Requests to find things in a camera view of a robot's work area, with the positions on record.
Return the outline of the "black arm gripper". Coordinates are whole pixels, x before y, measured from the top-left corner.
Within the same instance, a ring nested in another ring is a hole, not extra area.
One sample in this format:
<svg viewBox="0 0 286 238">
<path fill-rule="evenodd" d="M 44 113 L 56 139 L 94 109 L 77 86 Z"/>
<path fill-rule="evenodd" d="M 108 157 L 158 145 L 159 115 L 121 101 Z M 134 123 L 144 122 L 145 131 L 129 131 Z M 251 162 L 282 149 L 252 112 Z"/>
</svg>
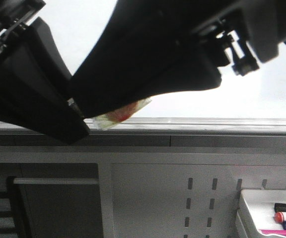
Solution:
<svg viewBox="0 0 286 238">
<path fill-rule="evenodd" d="M 258 62 L 277 57 L 278 45 L 286 45 L 286 0 L 213 0 L 210 10 L 192 32 L 222 33 L 237 75 L 256 71 Z"/>
</svg>

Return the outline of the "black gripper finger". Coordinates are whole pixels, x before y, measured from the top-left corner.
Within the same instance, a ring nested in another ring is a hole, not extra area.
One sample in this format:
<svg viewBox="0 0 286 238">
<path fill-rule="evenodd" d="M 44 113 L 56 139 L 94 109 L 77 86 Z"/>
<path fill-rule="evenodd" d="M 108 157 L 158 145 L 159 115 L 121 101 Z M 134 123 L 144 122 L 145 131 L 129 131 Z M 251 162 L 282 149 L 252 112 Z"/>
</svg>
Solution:
<svg viewBox="0 0 286 238">
<path fill-rule="evenodd" d="M 217 88 L 221 75 L 190 30 L 197 0 L 120 0 L 69 83 L 86 118 L 177 91 Z"/>
<path fill-rule="evenodd" d="M 72 109 L 71 74 L 49 26 L 37 18 L 0 54 L 0 121 L 72 144 L 89 134 Z"/>
</svg>

